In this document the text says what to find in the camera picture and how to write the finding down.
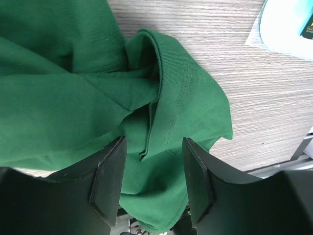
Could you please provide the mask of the green t-shirt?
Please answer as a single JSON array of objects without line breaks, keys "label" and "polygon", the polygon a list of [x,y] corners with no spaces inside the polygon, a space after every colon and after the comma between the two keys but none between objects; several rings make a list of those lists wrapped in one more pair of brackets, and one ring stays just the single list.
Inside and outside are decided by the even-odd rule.
[{"label": "green t-shirt", "polygon": [[182,140],[232,138],[229,101],[173,37],[126,40],[105,0],[0,3],[0,164],[55,171],[127,138],[120,205],[164,232],[188,203]]}]

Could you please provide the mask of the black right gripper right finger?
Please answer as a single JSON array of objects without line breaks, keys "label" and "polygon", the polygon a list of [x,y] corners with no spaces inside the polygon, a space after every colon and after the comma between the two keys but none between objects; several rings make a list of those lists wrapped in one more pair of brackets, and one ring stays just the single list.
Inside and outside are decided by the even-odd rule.
[{"label": "black right gripper right finger", "polygon": [[280,171],[266,179],[242,172],[182,141],[192,225],[200,235],[310,235],[313,173]]}]

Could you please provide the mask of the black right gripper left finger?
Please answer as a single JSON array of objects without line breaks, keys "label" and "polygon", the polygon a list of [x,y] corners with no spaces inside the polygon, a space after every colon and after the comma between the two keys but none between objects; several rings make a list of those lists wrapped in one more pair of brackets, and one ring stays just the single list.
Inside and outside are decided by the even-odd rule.
[{"label": "black right gripper left finger", "polygon": [[116,222],[126,156],[127,140],[121,136],[45,178],[2,167],[1,234],[110,234]]}]

